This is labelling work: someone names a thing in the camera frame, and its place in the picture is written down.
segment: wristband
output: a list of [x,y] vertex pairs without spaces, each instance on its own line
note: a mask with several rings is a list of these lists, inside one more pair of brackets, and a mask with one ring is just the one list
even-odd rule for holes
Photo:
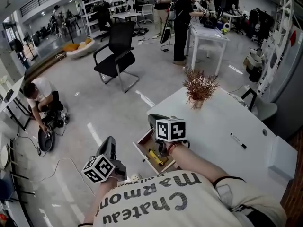
[[174,143],[172,143],[168,148],[167,148],[167,152],[169,155],[171,155],[172,151],[174,150],[174,148],[176,148],[176,146],[178,145],[179,141],[176,141]]

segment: white table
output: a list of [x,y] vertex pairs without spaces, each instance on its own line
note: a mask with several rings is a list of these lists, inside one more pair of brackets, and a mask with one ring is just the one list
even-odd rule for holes
[[[216,90],[201,110],[191,109],[185,92],[185,88],[180,89],[147,114],[185,119],[192,151],[280,201],[288,181],[267,167],[275,134],[222,89]],[[230,133],[247,146],[246,150]]]
[[228,30],[228,31],[230,31],[230,29],[232,28],[232,19],[235,18],[235,17],[241,17],[241,16],[232,15],[232,14],[223,12],[222,17],[227,17],[227,18],[229,19],[230,27],[229,27],[229,30]]
[[[29,121],[30,121],[30,115],[31,113],[28,111],[28,109],[17,99],[18,93],[21,89],[22,86],[22,82],[24,80],[24,76],[22,78],[19,79],[19,81],[17,81],[13,86],[12,86],[12,90],[14,91],[14,93],[12,94],[12,96],[10,97],[9,101],[6,103],[4,101],[2,101],[1,106],[0,106],[0,113],[7,108],[7,110],[9,111],[9,113],[11,114],[11,116],[13,117],[13,119],[16,121],[16,123],[23,129],[25,130]],[[11,102],[15,102],[15,104],[17,105],[17,107],[21,110],[21,112],[28,116],[28,120],[26,121],[25,125],[22,125],[21,122],[17,119],[17,117],[14,115],[14,113],[11,111],[11,109],[9,108],[9,104]]]
[[127,20],[130,19],[132,17],[137,17],[137,16],[141,16],[141,13],[135,13],[135,12],[125,12],[125,13],[117,13],[113,15],[113,18],[118,18],[118,19],[123,19],[123,20]]
[[192,58],[192,61],[191,61],[191,69],[192,70],[195,69],[199,39],[220,42],[220,43],[223,44],[222,47],[220,48],[221,54],[220,54],[219,62],[218,62],[217,69],[216,69],[216,72],[215,72],[215,75],[218,76],[218,73],[219,73],[219,70],[220,70],[220,67],[221,67],[221,63],[222,63],[222,59],[223,59],[223,56],[224,56],[226,44],[229,41],[229,39],[227,37],[225,37],[218,28],[215,28],[215,29],[205,28],[203,26],[203,24],[192,23],[192,26],[189,27],[188,36],[187,36],[186,55],[188,55],[188,52],[189,52],[191,35],[193,35],[195,37],[193,58]]

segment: marker pen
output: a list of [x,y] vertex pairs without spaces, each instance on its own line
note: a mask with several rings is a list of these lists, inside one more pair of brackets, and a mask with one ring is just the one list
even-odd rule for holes
[[231,137],[238,142],[239,145],[241,145],[243,147],[243,149],[246,149],[247,146],[244,145],[233,133],[231,133]]

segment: drawer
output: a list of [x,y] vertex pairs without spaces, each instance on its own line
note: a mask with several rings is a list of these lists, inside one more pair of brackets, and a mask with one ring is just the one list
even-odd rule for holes
[[155,136],[153,135],[152,130],[149,129],[137,143],[133,142],[133,144],[156,174],[175,171],[178,166],[172,156],[168,156],[168,160],[164,162],[164,165],[160,166],[156,160],[149,155],[149,150],[151,149],[158,157],[160,156],[154,140]]

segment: plant pot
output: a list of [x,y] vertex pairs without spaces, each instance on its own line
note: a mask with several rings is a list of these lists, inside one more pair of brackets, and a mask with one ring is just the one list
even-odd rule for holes
[[201,109],[203,103],[204,103],[204,100],[194,100],[194,99],[189,100],[189,105],[193,109]]

